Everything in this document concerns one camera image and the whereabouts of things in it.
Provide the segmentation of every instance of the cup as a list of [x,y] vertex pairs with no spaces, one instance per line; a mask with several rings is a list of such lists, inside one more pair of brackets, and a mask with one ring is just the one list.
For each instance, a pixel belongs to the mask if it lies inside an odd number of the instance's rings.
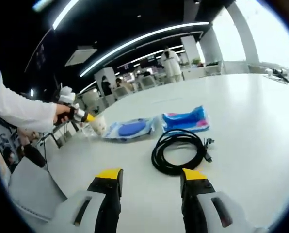
[[96,116],[95,120],[93,122],[90,122],[89,124],[92,126],[94,132],[98,136],[103,135],[107,129],[106,120],[102,114],[99,114],[98,116]]

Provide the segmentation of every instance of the white lab coat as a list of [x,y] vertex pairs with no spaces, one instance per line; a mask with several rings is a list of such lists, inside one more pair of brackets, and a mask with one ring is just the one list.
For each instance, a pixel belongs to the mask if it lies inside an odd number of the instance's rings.
[[178,55],[171,50],[169,51],[169,58],[167,59],[165,56],[165,52],[161,56],[161,65],[164,66],[165,73],[167,77],[173,77],[175,75],[181,74],[181,69],[179,66],[180,58]]
[[55,113],[55,103],[29,100],[6,88],[0,72],[0,117],[6,122],[44,133],[52,131]]

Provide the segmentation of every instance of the white table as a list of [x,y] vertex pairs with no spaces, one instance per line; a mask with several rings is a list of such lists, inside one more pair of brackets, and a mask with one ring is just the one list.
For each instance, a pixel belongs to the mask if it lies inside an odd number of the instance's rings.
[[[203,161],[216,191],[224,191],[256,226],[269,226],[289,203],[289,89],[258,74],[223,75],[159,86],[127,96],[104,111],[106,121],[186,112],[203,105],[215,140],[213,162]],[[77,134],[49,163],[67,197],[85,190],[102,169],[124,169],[122,212],[117,232],[185,232],[180,178],[151,164],[158,136],[137,143],[109,143]],[[170,151],[172,163],[191,159],[193,150]]]

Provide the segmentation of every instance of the black ceiling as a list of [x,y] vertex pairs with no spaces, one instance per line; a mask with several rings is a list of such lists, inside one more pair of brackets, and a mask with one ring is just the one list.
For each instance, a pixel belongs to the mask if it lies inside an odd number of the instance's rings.
[[[27,92],[29,88],[34,87],[43,91],[53,87],[53,72],[32,75],[24,74],[24,70],[43,35],[51,28],[55,18],[69,1],[56,0],[41,13],[31,9],[33,0],[23,2],[25,3],[16,1],[16,4],[13,3],[13,10],[11,5],[8,5],[9,9],[5,11],[8,16],[12,16],[12,20],[5,22],[1,29],[3,41],[0,43],[0,69],[6,86],[11,89]],[[75,91],[81,90],[92,82],[94,70],[83,78],[80,78],[79,74],[105,53],[145,33],[183,23],[184,2],[185,0],[79,0],[55,30],[53,37],[57,45],[55,54],[51,56],[51,69],[54,70],[57,81]],[[230,2],[232,0],[202,0],[195,21],[211,22],[222,6]],[[208,26],[193,27],[150,37],[115,54],[97,66],[97,69],[143,43],[172,34],[206,32],[207,29]],[[136,49],[108,63],[108,66],[115,68],[132,59],[161,50],[165,44],[180,45],[180,36]],[[84,64],[64,67],[76,46],[82,45],[94,46],[98,51]]]

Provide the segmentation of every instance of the white table surface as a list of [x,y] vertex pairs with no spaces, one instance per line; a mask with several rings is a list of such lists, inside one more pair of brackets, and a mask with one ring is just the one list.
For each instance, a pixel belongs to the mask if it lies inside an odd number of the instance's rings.
[[[289,203],[289,89],[258,74],[206,77],[129,95],[104,111],[108,124],[203,105],[215,143],[213,162],[198,169],[224,191],[256,226],[271,225]],[[158,135],[136,143],[110,143],[78,133],[59,149],[49,170],[67,197],[85,190],[102,169],[124,169],[117,232],[185,232],[180,178],[152,166]],[[167,154],[172,163],[190,160],[192,149]]]

